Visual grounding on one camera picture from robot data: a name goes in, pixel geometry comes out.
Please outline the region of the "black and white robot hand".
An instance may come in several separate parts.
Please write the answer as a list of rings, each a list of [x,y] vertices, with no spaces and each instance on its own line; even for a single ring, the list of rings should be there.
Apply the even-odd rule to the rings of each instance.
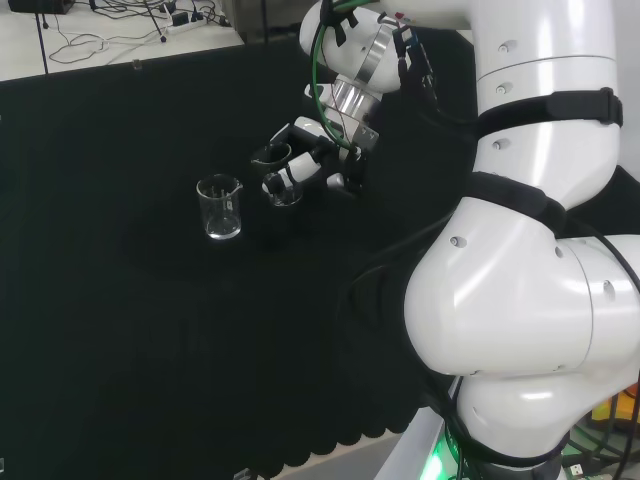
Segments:
[[[250,164],[273,205],[292,205],[307,191],[361,192],[368,156],[379,135],[351,117],[331,125],[347,135],[355,145],[353,151],[330,140],[319,121],[300,116],[252,155]]]

